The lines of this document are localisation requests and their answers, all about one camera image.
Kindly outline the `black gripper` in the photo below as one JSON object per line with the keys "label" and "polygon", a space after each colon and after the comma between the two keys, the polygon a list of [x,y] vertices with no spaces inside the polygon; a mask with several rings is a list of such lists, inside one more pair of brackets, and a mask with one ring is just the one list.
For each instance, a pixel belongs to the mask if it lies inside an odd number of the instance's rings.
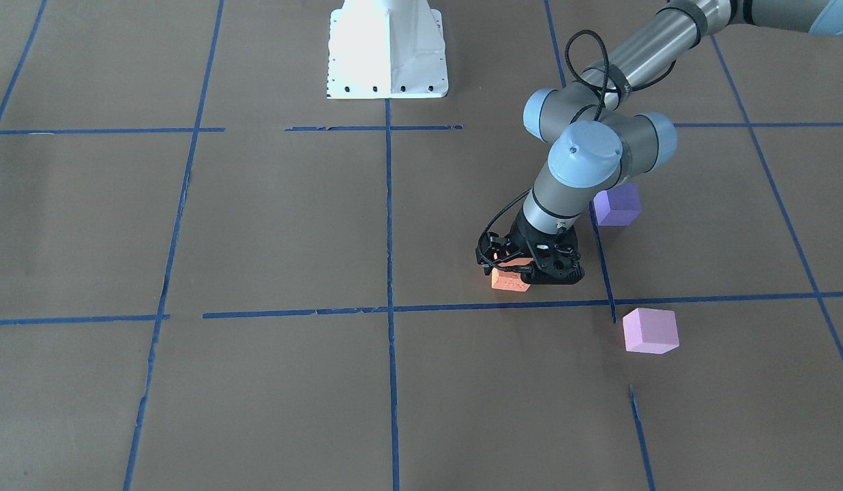
{"label": "black gripper", "polygon": [[475,260],[483,268],[501,268],[505,264],[534,255],[540,263],[544,257],[555,260],[580,261],[578,237],[574,226],[558,226],[555,233],[537,230],[524,211],[519,211],[511,227],[511,235],[501,237],[483,232],[475,246]]}

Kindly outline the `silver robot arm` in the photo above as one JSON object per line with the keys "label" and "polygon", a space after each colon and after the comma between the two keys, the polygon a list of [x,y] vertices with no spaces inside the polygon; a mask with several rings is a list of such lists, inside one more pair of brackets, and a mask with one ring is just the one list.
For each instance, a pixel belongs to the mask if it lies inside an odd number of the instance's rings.
{"label": "silver robot arm", "polygon": [[727,26],[744,24],[812,36],[843,36],[843,1],[668,1],[646,25],[608,50],[592,30],[565,43],[572,81],[527,100],[527,132],[550,150],[504,236],[485,227],[475,260],[487,276],[518,274],[530,284],[573,284],[584,276],[574,229],[594,196],[662,167],[678,136],[662,114],[624,116],[618,107],[666,78],[681,55]]}

